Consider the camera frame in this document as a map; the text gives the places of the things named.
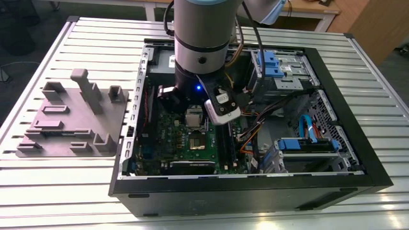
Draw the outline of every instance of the green circuit board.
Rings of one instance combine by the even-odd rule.
[[[232,132],[240,133],[240,122],[230,123]],[[199,128],[187,127],[176,114],[161,112],[157,118],[157,144],[139,146],[143,168],[147,175],[160,175],[161,161],[212,161],[217,174],[237,174],[246,168],[225,169],[219,164],[216,129],[211,122]]]

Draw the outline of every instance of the floor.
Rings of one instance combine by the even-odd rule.
[[[25,56],[15,57],[0,48],[0,65],[16,61],[41,62],[69,15],[145,20],[144,8],[141,7],[133,7],[129,10],[128,6],[61,3],[60,11],[53,12],[48,2],[33,0],[33,3],[41,18],[41,23],[29,28],[29,33],[36,42],[36,50]],[[163,18],[163,13],[163,9],[156,9],[157,18]],[[37,65],[33,63],[4,67],[12,80],[7,84],[0,83],[0,125],[19,99],[36,67]],[[406,90],[409,87],[409,57],[400,56],[397,51],[392,52],[381,64],[380,70],[405,103],[409,104],[409,91]]]

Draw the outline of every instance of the white label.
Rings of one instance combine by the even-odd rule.
[[[292,68],[289,66],[280,66],[282,71],[292,71]]]
[[[338,11],[324,11],[324,13],[336,13],[336,14],[338,14],[340,12]]]
[[[175,55],[172,55],[169,57],[169,68],[175,68],[175,62],[176,62],[176,57],[175,57]]]
[[[216,99],[219,101],[220,104],[226,103],[229,101],[229,96],[226,93],[220,94],[216,96]]]
[[[254,166],[254,168],[257,168],[257,166],[258,166],[258,162],[256,161],[254,158],[252,158],[252,165]]]

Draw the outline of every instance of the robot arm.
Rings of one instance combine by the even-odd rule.
[[[224,70],[241,3],[242,0],[175,0],[175,31],[165,26],[167,33],[175,36],[177,109],[184,111],[189,103],[204,104],[215,125],[241,114]],[[197,86],[205,90],[205,101],[195,96]]]

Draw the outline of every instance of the aluminum profile table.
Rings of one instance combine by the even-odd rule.
[[[252,29],[242,31],[246,43],[256,43]],[[260,34],[265,44],[318,50],[393,187],[321,211],[136,218],[119,200],[108,197],[113,157],[17,158],[16,146],[41,105],[45,82],[60,81],[64,87],[77,87],[69,79],[71,69],[85,68],[100,89],[120,85],[132,90],[143,41],[167,37],[161,23],[71,17],[0,129],[0,227],[408,229],[405,104],[354,39],[344,34],[270,29],[260,29]]]

